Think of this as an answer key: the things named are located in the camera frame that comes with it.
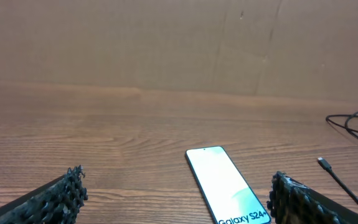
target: white phone screen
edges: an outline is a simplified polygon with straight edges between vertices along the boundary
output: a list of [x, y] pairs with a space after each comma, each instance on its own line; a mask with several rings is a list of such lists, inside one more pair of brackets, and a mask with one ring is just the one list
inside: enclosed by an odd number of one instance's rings
[[186, 156], [215, 223], [271, 222], [265, 208], [222, 147], [190, 149]]

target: black cable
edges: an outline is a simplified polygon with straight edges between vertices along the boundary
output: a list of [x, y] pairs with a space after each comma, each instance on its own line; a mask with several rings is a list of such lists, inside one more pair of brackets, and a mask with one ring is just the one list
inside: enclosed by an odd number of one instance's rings
[[335, 175], [334, 171], [332, 171], [331, 165], [329, 165], [329, 163], [322, 157], [318, 158], [318, 164], [320, 164], [320, 166], [326, 170], [331, 175], [331, 177], [346, 191], [346, 193], [353, 199], [353, 201], [358, 204], [357, 196], [346, 187], [346, 185], [339, 179], [337, 175]]
[[[331, 118], [333, 118], [333, 117], [347, 117], [347, 119], [346, 119], [346, 121], [345, 121], [345, 125], [343, 126], [343, 125], [340, 125], [340, 124], [338, 124], [338, 123], [336, 123], [336, 122], [333, 122], [333, 121], [331, 120]], [[328, 123], [335, 124], [336, 126], [345, 129], [349, 134], [351, 134], [353, 137], [355, 137], [356, 139], [358, 139], [358, 134], [356, 134], [356, 133], [358, 133], [358, 130], [349, 128], [349, 121], [350, 121], [351, 119], [353, 119], [353, 118], [358, 118], [358, 111], [355, 112], [354, 114], [332, 114], [332, 115], [328, 115], [328, 116], [326, 117], [326, 121], [327, 121]]]

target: wood grain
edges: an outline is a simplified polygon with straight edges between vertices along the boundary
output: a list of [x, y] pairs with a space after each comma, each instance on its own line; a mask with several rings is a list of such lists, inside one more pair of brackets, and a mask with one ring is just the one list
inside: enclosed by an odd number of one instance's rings
[[221, 145], [259, 199], [282, 170], [358, 212], [358, 142], [327, 114], [358, 103], [0, 81], [0, 206], [84, 165], [78, 223], [212, 223], [186, 149]]

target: cable connector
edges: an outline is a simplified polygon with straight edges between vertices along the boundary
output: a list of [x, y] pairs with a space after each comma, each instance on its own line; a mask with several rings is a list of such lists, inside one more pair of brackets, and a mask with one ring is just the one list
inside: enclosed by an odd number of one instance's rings
[[318, 162], [318, 164], [320, 164], [320, 166], [321, 166], [324, 170], [326, 170], [326, 171], [331, 170], [331, 165], [329, 165], [329, 163], [327, 162], [327, 160], [325, 160], [324, 158], [319, 157], [319, 158], [317, 159], [317, 162]]

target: coiled black cable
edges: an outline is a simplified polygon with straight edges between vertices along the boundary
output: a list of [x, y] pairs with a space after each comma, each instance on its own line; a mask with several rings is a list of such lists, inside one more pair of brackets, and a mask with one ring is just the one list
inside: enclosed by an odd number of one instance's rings
[[[345, 121], [345, 125], [340, 125], [334, 121], [331, 120], [331, 118], [334, 118], [334, 117], [347, 117], [346, 121]], [[356, 139], [358, 139], [358, 130], [355, 130], [355, 129], [352, 129], [352, 128], [349, 128], [349, 121], [353, 118], [358, 118], [358, 111], [355, 112], [354, 114], [332, 114], [332, 115], [328, 115], [326, 117], [326, 121], [328, 123], [332, 123], [332, 124], [335, 124], [336, 126], [338, 127], [341, 127], [343, 129], [345, 129], [349, 134], [351, 134], [353, 137], [355, 137]]]

